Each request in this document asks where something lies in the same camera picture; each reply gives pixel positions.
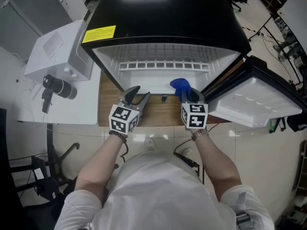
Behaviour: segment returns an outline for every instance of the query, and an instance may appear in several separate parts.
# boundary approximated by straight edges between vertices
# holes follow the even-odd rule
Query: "tiled floor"
[[[242,8],[241,13],[236,13],[236,18],[239,21],[239,23],[245,27],[249,28],[251,30],[258,31],[261,26],[269,19],[270,14],[266,10],[265,6],[262,4],[260,0],[248,0],[247,4],[242,4],[238,3],[238,5]],[[273,34],[273,36],[283,42],[283,36],[281,32],[279,31],[278,27],[276,26],[275,22],[273,19],[271,19],[266,27],[269,29],[269,31]],[[244,32],[246,33],[247,37],[251,37],[255,33],[253,31],[244,29]],[[278,75],[282,76],[286,80],[289,80],[289,74],[291,76],[291,79],[294,81],[294,83],[298,83],[298,80],[296,78],[296,75],[291,68],[291,65],[287,60],[283,62],[284,66],[286,67],[287,71],[284,69],[284,66],[282,63],[280,63],[277,59],[278,54],[277,52],[273,49],[274,43],[268,42],[268,41],[273,41],[269,36],[269,33],[265,30],[261,30],[262,33],[265,34],[265,37],[262,38],[262,36],[256,36],[252,38],[252,41],[250,43],[250,46],[252,48],[252,51],[248,54],[249,56],[254,55],[268,63],[268,68],[276,72]],[[297,69],[295,69],[298,75],[301,78],[301,75]]]
[[[236,17],[242,26],[258,30],[269,18],[260,0],[248,0],[242,5],[242,12]],[[268,23],[268,28],[277,39],[282,40],[281,33],[273,21]],[[245,30],[247,36],[253,32]],[[266,42],[270,52],[277,57],[272,43]],[[252,52],[268,63],[272,69],[285,79],[288,73],[282,64],[265,48],[261,36],[255,37],[251,42]],[[284,62],[291,77],[295,75],[291,67]],[[268,128],[251,129],[234,123],[219,124],[210,131],[210,136],[215,144],[227,154],[237,165],[243,183],[254,188],[263,205],[269,210],[276,220],[287,206],[299,156],[299,145],[307,138],[306,131],[294,133],[287,128],[284,132],[278,129],[274,134],[269,134]],[[75,177],[82,165],[90,158],[108,137],[108,127],[83,126],[83,125],[58,125],[55,126],[54,145],[59,153],[74,142],[79,142],[79,150],[73,151],[64,161],[63,170],[69,178]],[[175,147],[190,138],[190,133],[183,126],[177,127],[137,127],[127,139],[129,153],[126,159],[144,151],[143,141],[146,137],[154,139],[156,146],[168,152],[173,152]],[[187,147],[193,148],[192,159],[201,164],[200,156],[192,141],[185,143],[178,150]],[[121,166],[120,157],[117,163]],[[210,189],[212,185],[207,177],[205,182]]]

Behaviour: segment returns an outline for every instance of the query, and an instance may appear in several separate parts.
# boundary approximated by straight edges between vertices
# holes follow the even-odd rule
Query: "open door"
[[[248,127],[307,111],[295,87],[251,56],[223,81],[204,91],[209,114]]]

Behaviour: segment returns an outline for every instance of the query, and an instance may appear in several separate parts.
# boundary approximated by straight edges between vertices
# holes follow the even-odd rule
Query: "wrist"
[[[192,140],[195,141],[198,137],[201,136],[208,136],[208,131],[206,129],[193,129],[191,130],[192,133]]]
[[[116,132],[116,131],[114,131],[114,130],[111,130],[111,131],[109,132],[109,135],[110,135],[110,137],[115,137],[115,138],[121,140],[123,143],[126,143],[126,142],[127,142],[127,138],[128,138],[127,135],[121,134],[121,133]]]

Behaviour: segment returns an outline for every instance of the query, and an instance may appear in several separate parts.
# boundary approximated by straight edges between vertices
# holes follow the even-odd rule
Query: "watch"
[[[195,141],[198,137],[200,137],[200,136],[202,136],[202,135],[204,135],[204,134],[208,135],[209,133],[208,133],[208,131],[207,131],[206,129],[199,129],[199,130],[197,130],[197,131],[191,136],[191,138],[192,138],[193,141]]]

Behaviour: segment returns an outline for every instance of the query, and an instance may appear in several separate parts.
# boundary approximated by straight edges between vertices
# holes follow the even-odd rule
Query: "black and white marker cube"
[[[109,115],[110,129],[127,135],[138,125],[139,116],[139,111],[114,104]]]
[[[181,119],[187,128],[206,128],[208,104],[183,103]]]

